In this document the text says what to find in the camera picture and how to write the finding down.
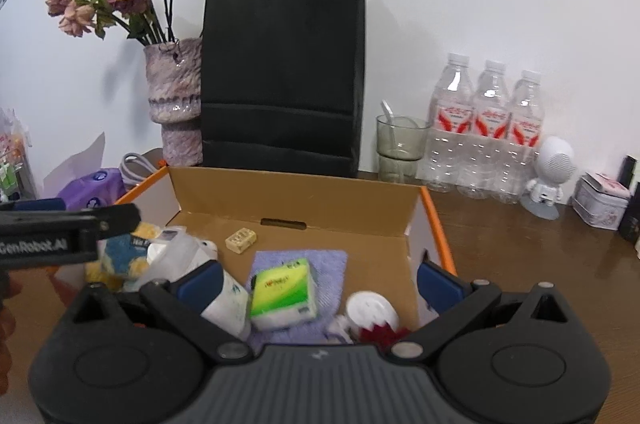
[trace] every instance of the white cable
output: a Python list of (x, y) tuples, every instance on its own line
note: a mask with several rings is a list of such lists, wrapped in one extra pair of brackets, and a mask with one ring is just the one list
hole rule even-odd
[(139, 153), (127, 153), (122, 157), (122, 161), (120, 162), (120, 174), (122, 175), (122, 181), (126, 186), (137, 186), (146, 179), (146, 177), (138, 175), (129, 169), (129, 163), (131, 162), (135, 162), (142, 166), (142, 168), (146, 169), (149, 173), (155, 173), (158, 171), (158, 168), (151, 164), (146, 157)]

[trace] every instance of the black paper bag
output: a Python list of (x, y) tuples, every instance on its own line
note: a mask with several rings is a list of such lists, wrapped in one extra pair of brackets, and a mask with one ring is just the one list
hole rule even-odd
[(204, 165), (354, 176), (365, 0), (207, 0)]

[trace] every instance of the purple wipes package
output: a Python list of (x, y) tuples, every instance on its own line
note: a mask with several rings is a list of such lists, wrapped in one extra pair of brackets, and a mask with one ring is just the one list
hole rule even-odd
[(67, 211), (78, 211), (111, 206), (125, 193), (120, 170), (103, 168), (71, 181), (58, 197), (64, 199)]

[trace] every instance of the gray ridged surface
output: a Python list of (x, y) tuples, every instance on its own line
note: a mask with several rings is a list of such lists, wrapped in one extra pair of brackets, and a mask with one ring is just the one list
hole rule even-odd
[(427, 373), (384, 361), (372, 346), (268, 346), (220, 368), (168, 424), (472, 424)]

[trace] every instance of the white robot figurine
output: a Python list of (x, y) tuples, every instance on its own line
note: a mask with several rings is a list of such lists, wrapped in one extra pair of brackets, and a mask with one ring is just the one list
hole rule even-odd
[(529, 195), (524, 195), (521, 204), (536, 216), (554, 220), (559, 216), (554, 204), (562, 200), (561, 185), (576, 170), (574, 149), (564, 139), (548, 137), (540, 146), (533, 166), (538, 177), (527, 182), (525, 189)]

